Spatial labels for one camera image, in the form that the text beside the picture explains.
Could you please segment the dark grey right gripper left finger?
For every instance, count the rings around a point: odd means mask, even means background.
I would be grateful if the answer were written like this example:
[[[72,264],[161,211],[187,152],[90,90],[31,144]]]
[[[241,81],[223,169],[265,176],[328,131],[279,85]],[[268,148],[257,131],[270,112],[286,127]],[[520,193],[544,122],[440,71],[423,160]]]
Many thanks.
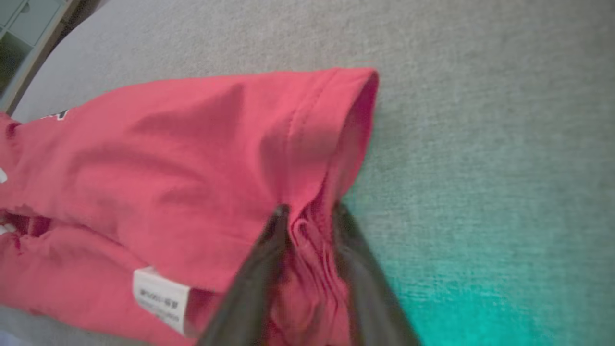
[[[274,290],[288,248],[290,206],[275,208],[238,270],[198,346],[265,346]]]

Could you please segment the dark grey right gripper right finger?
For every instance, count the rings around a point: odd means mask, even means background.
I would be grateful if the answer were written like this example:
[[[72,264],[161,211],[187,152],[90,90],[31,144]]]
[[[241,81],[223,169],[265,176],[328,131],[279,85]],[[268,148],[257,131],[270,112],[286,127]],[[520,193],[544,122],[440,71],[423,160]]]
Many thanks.
[[[349,334],[354,346],[419,346],[358,223],[344,204],[332,210],[335,265],[348,291]]]

